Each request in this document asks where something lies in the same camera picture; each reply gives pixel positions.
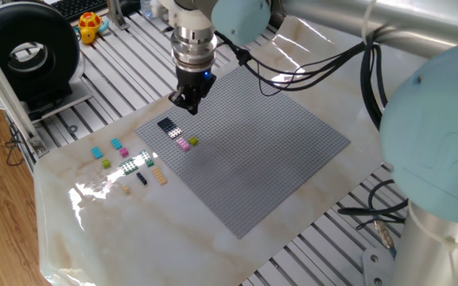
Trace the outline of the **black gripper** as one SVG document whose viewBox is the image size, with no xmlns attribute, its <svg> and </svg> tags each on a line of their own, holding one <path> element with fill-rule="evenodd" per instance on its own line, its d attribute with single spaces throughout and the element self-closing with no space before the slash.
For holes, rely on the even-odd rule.
<svg viewBox="0 0 458 286">
<path fill-rule="evenodd" d="M 174 105 L 187 108 L 190 114 L 196 115 L 201 100 L 207 96 L 216 81 L 216 76 L 210 68 L 203 71 L 185 71 L 177 68 L 176 74 L 177 89 L 168 95 L 168 99 Z"/>
</svg>

